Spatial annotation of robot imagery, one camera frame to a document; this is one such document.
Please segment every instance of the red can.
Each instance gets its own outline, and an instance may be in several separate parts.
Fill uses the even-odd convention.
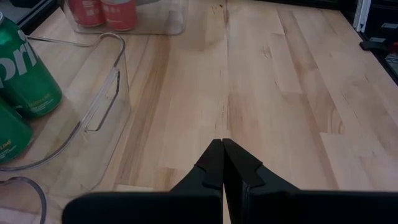
[[[79,25],[93,27],[106,22],[100,0],[68,0],[68,5]]]
[[[137,22],[136,0],[101,0],[108,27],[125,31]]]

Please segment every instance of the clear plastic bin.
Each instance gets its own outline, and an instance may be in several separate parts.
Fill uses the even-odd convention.
[[[179,35],[187,10],[188,0],[66,0],[63,6],[73,29],[85,34]]]
[[[29,39],[63,99],[53,112],[30,121],[33,143],[0,166],[0,180],[24,177],[0,182],[0,223],[39,223],[42,201],[32,183],[47,198],[46,223],[59,223],[63,206],[103,178],[127,123],[125,43],[116,34],[101,34],[89,45]]]

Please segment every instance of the wooden countertop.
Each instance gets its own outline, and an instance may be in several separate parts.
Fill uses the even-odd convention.
[[[191,0],[188,14],[181,35],[124,36],[133,113],[95,190],[169,190],[214,138],[301,189],[398,190],[398,88],[340,12]],[[95,39],[61,10],[33,35]]]

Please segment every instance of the green soda can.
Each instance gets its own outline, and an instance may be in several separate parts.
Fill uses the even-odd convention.
[[[21,154],[32,140],[33,130],[0,98],[0,164]]]
[[[62,90],[19,27],[0,12],[0,96],[24,118],[54,110]]]

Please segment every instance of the plastic bin handle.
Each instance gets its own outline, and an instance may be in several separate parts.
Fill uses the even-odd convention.
[[[95,129],[88,127],[89,124],[91,123],[91,120],[94,117],[94,114],[96,113],[96,111],[98,109],[97,108],[96,111],[91,116],[90,120],[87,122],[87,125],[85,127],[85,131],[86,132],[97,132],[97,131],[99,131],[102,128],[102,125],[104,124],[106,118],[108,117],[109,111],[111,110],[116,98],[119,95],[119,87],[120,87],[120,71],[118,71],[118,74],[116,75],[116,91],[115,91],[115,94],[114,94],[114,96],[113,96],[113,98],[111,100],[111,103],[109,104],[108,108],[106,109],[104,116],[102,117],[101,121],[99,122],[98,126]]]

